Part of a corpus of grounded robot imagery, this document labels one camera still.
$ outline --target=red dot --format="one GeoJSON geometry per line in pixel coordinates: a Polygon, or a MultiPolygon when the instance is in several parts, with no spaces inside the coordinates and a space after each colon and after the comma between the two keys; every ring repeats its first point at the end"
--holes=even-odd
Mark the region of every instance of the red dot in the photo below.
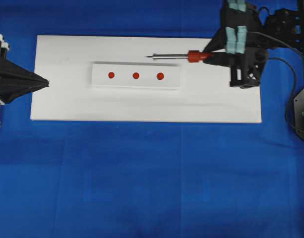
{"type": "Polygon", "coordinates": [[[108,74],[108,76],[109,76],[109,78],[114,78],[115,74],[114,74],[113,72],[110,72],[110,73],[108,74]]]}
{"type": "Polygon", "coordinates": [[[140,74],[139,74],[139,73],[135,72],[135,73],[133,74],[133,78],[134,78],[134,79],[138,79],[139,77],[140,77],[140,74]]]}
{"type": "Polygon", "coordinates": [[[158,74],[157,74],[157,79],[158,79],[158,80],[164,79],[164,74],[163,74],[163,73],[158,73],[158,74]]]}

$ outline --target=metal screwdriver shaft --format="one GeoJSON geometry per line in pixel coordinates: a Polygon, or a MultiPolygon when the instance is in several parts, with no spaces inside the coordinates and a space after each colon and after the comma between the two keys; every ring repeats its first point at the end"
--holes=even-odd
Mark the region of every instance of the metal screwdriver shaft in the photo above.
{"type": "Polygon", "coordinates": [[[154,60],[184,60],[188,58],[188,55],[157,55],[153,54],[152,56],[147,56],[154,60]]]}

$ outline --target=screwdriver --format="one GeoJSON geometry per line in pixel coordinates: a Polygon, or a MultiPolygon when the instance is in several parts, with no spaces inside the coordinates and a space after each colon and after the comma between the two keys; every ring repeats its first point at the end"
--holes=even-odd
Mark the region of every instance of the screwdriver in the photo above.
{"type": "Polygon", "coordinates": [[[199,61],[204,61],[207,58],[213,56],[214,53],[199,52],[199,51],[189,51],[187,55],[157,55],[147,56],[154,60],[182,60],[186,59],[190,63],[198,63],[199,61]]]}

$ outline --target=metal bracket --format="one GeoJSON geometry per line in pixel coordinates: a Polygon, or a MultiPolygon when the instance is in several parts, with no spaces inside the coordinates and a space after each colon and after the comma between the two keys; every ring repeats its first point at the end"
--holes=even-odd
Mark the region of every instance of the metal bracket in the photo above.
{"type": "MultiPolygon", "coordinates": [[[[304,130],[304,89],[294,98],[295,125],[304,130]]],[[[304,141],[304,133],[296,130],[296,134],[304,141]]]]}

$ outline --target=white board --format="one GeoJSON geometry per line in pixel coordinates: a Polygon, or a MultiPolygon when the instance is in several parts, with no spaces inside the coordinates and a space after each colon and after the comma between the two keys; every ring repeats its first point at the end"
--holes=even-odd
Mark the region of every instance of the white board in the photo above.
{"type": "Polygon", "coordinates": [[[38,36],[35,73],[50,80],[50,87],[33,93],[31,119],[260,123],[259,87],[229,87],[228,68],[145,57],[153,53],[186,54],[188,50],[202,50],[208,42],[209,39],[38,36]],[[142,85],[104,85],[93,79],[93,69],[108,64],[115,73],[126,77],[124,80],[130,79],[132,71],[151,74],[148,66],[155,71],[153,74],[161,71],[167,75],[166,68],[179,69],[180,78],[159,88],[152,85],[156,81],[148,81],[155,80],[150,76],[142,85]],[[142,67],[129,68],[135,65],[142,67]]]}

